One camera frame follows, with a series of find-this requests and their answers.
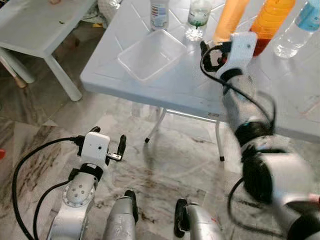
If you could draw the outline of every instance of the plastic container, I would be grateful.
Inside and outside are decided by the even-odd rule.
[[[191,0],[185,36],[190,41],[203,38],[214,0]]]
[[[319,0],[305,3],[299,15],[273,44],[274,53],[284,59],[295,56],[319,29]]]
[[[213,35],[213,43],[227,42],[244,14],[249,0],[226,0],[218,26]]]
[[[158,78],[179,62],[187,47],[165,30],[152,32],[118,55],[118,61],[136,80]]]
[[[253,56],[258,56],[274,37],[296,0],[266,0],[258,16],[253,22],[250,31],[257,34]]]
[[[150,26],[166,30],[169,26],[169,0],[150,0]]]

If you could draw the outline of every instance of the table top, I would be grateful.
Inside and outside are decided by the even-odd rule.
[[[237,28],[247,31],[263,0],[250,1]],[[215,0],[205,41],[210,41],[225,0]],[[303,6],[297,1],[278,32],[285,30]],[[178,65],[158,79],[141,83],[133,79],[118,63],[124,49],[151,32],[150,1],[124,0],[102,39],[81,73],[84,87],[139,102],[212,119],[226,119],[222,104],[222,87],[200,70],[199,42],[185,38],[190,0],[170,0],[168,32],[187,46],[187,54]],[[272,95],[277,103],[276,132],[288,137],[320,142],[320,45],[319,32],[291,59],[274,55],[272,41],[248,66],[259,90]]]
[[[0,47],[36,57],[50,55],[95,0],[10,0],[0,9]]]

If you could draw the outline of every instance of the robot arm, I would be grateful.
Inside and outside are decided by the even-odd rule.
[[[81,156],[81,168],[72,170],[75,177],[62,192],[61,208],[51,224],[48,240],[82,239],[84,229],[88,224],[87,215],[93,205],[95,191],[104,168],[110,160],[121,161],[122,159],[126,148],[126,136],[121,136],[117,153],[108,153],[110,138],[100,134],[99,131],[100,128],[95,127],[85,136],[79,136],[77,154]],[[130,204],[131,206],[131,198],[124,198],[126,199],[121,199],[117,205],[125,207]],[[133,220],[133,224],[130,224],[133,226],[130,228],[131,232],[135,230],[134,222]]]
[[[222,52],[218,65],[203,56],[204,69],[256,99],[246,70],[255,44],[255,33],[234,33],[231,42],[216,47]],[[201,43],[201,50],[208,46]],[[276,141],[268,117],[246,97],[224,86],[222,101],[241,147],[245,190],[271,207],[286,239],[320,239],[319,205],[309,201],[313,179],[308,164]]]

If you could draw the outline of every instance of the orange liquid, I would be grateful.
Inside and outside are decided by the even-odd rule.
[[[249,0],[226,0],[218,26],[213,35],[214,44],[229,41],[230,34],[236,30],[248,2]]]
[[[254,56],[258,56],[274,37],[296,0],[266,0],[250,31],[257,34]]]

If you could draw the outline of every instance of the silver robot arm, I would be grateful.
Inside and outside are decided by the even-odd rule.
[[[81,168],[72,170],[75,176],[63,190],[61,208],[51,224],[48,240],[82,239],[88,224],[88,212],[105,167],[110,160],[122,160],[126,136],[121,136],[117,153],[108,153],[110,138],[99,131],[100,128],[95,127],[85,136],[80,136],[77,145]],[[135,194],[128,190],[112,208],[103,239],[135,240],[137,211]]]
[[[255,44],[254,33],[232,34],[231,42],[219,47],[224,61],[210,66],[207,57],[205,69],[256,99],[256,89],[246,71]],[[202,43],[201,48],[203,53],[208,46]],[[271,207],[286,239],[319,240],[319,204],[309,199],[313,174],[307,162],[277,142],[270,121],[247,98],[224,86],[222,101],[241,147],[245,190]]]
[[[191,240],[225,239],[216,219],[197,203],[188,203],[184,198],[178,199],[175,205],[173,232],[177,238],[190,232]]]

